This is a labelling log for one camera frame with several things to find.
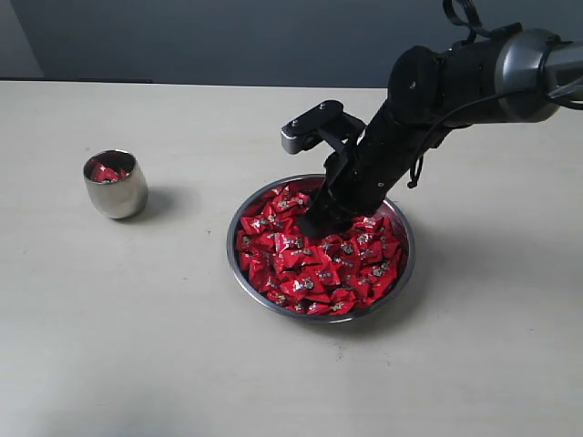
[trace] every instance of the white table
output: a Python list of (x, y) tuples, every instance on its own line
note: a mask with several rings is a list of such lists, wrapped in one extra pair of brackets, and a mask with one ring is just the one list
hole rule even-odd
[[(0, 435), (575, 436), (583, 432), (583, 117), (472, 127), (391, 191), (418, 246), (394, 305), (338, 326), (239, 289), (225, 234), (257, 188), (321, 172), (279, 127), (383, 90), (0, 83)], [(129, 224), (82, 165), (133, 152)]]

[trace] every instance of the bowl rim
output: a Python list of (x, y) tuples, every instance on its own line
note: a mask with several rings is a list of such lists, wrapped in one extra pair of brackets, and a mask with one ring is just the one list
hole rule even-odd
[(370, 314), (371, 312), (378, 310), (379, 308), (386, 305), (389, 301), (393, 300), (397, 295), (399, 295), (401, 293), (401, 291), (403, 291), (404, 286), (406, 285), (406, 283), (409, 281), (409, 279), (413, 275), (414, 264), (415, 264), (415, 259), (416, 259), (413, 229), (411, 228), (411, 225), (409, 224), (409, 222), (405, 218), (403, 212), (401, 212), (401, 210), (388, 198), (384, 198), (383, 203), (393, 211), (395, 216), (397, 216), (399, 218), (399, 220), (401, 221), (401, 223), (404, 227), (405, 235), (406, 235), (407, 241), (409, 243), (408, 244), (409, 256), (408, 256), (407, 263), (406, 263), (405, 269), (403, 271), (403, 274), (397, 280), (397, 282), (394, 284), (394, 287), (391, 290), (391, 292), (389, 294), (387, 294), (385, 297), (383, 297), (382, 299), (376, 301), (373, 305), (371, 305), (368, 308), (348, 312), (346, 314), (338, 314), (335, 316), (302, 314), (300, 312), (286, 310), (285, 308), (277, 305), (276, 303), (271, 302), (270, 300), (265, 298), (263, 295), (261, 295), (256, 289), (254, 289), (251, 286), (251, 284), (245, 279), (242, 271), (239, 268), (239, 262), (238, 262), (237, 257), (236, 257), (235, 241), (236, 241), (237, 230), (238, 230), (238, 227), (240, 224), (240, 216), (243, 214), (243, 212), (257, 199), (257, 197), (261, 193), (263, 193), (271, 188), (275, 188), (275, 187), (282, 185), (282, 184), (287, 184), (287, 183), (294, 182), (296, 180), (304, 180), (304, 179), (309, 179), (309, 178), (322, 178), (322, 179), (324, 179), (325, 175), (321, 174), (321, 173), (311, 173), (311, 174), (290, 176), (287, 178), (278, 179), (278, 180), (276, 180), (276, 181), (274, 181), (274, 182), (272, 182), (264, 187), (259, 188), (257, 191), (255, 191), (253, 194), (251, 194), (241, 204), (241, 206), (235, 212), (235, 215), (233, 216), (233, 219), (230, 222), (229, 230), (227, 232), (227, 259), (228, 259), (228, 262), (230, 265), (230, 269), (232, 270), (233, 274), (235, 275), (235, 279), (237, 280), (237, 282), (239, 282), (239, 284), (247, 292), (247, 294), (249, 294), (255, 301), (260, 303), (262, 306), (264, 306), (270, 310), (273, 310), (281, 315), (291, 317), (291, 318), (296, 319), (296, 320), (311, 321), (311, 322), (318, 322), (318, 323), (339, 323), (339, 322), (343, 322), (343, 321), (358, 319), (358, 318), (363, 317), (367, 314)]

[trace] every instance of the stainless steel bowl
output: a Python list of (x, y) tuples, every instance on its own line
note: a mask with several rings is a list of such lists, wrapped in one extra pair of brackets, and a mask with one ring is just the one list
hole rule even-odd
[(393, 202), (391, 202), (391, 200), (386, 198), (383, 205), (377, 210), (375, 216), (388, 216), (391, 219), (391, 223), (393, 224), (394, 235), (401, 241), (401, 245), (403, 247), (403, 256), (401, 258), (401, 264), (399, 267), (399, 277), (397, 278), (397, 281), (393, 283), (391, 291), (384, 298), (381, 298), (380, 300), (376, 301), (373, 306), (363, 310), (357, 310), (347, 314), (339, 314), (335, 316), (300, 314), (298, 312), (286, 310), (285, 308), (280, 307), (279, 305), (265, 298), (251, 286), (251, 284), (247, 281), (245, 274), (240, 270), (239, 257), (237, 256), (237, 250), (235, 249), (237, 242), (237, 231), (241, 229), (240, 218), (246, 212), (249, 214), (255, 214), (259, 212), (255, 212), (255, 210), (258, 208), (258, 205), (262, 205), (263, 203), (263, 193), (272, 188), (276, 188), (279, 185), (287, 184), (294, 184), (295, 187), (301, 190), (312, 190), (318, 188), (322, 184), (323, 180), (324, 175), (294, 176), (291, 178), (276, 180), (275, 182), (253, 193), (247, 200), (243, 202), (243, 204), (235, 213), (235, 217), (233, 217), (232, 222), (230, 223), (229, 232), (227, 234), (227, 258), (229, 259), (230, 268), (235, 274), (235, 279), (252, 298), (258, 301), (264, 307), (298, 320), (315, 321), (320, 323), (338, 323), (341, 321), (353, 320), (378, 310), (383, 305), (389, 303), (395, 296), (397, 296), (403, 290), (407, 281), (411, 278), (415, 261), (413, 230), (411, 229), (411, 226), (409, 226), (409, 223), (407, 222), (403, 213)]

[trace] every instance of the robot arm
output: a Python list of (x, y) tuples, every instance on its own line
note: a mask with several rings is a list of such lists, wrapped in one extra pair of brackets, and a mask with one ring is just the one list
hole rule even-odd
[[(326, 159), (326, 179), (298, 225), (310, 237), (350, 226), (373, 214), (387, 191), (410, 171), (416, 186), (423, 155), (454, 129), (473, 124), (534, 123), (560, 106), (581, 109), (583, 43), (562, 42), (546, 30), (520, 24), (486, 31), (469, 0), (458, 0), (468, 22), (444, 0), (446, 15), (470, 29), (469, 37), (444, 53), (415, 46), (399, 57), (388, 96), (368, 126), (325, 101), (281, 129), (288, 153), (321, 141), (334, 152)], [(485, 39), (475, 42), (476, 35)]]

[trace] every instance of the gray wall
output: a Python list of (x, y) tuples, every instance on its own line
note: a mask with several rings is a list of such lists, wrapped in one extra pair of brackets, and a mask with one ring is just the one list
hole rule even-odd
[(42, 75), (10, 0), (0, 0), (0, 77)]
[[(583, 0), (475, 0), (486, 27), (583, 39)], [(48, 77), (384, 86), (408, 47), (465, 35), (441, 0), (13, 0)]]

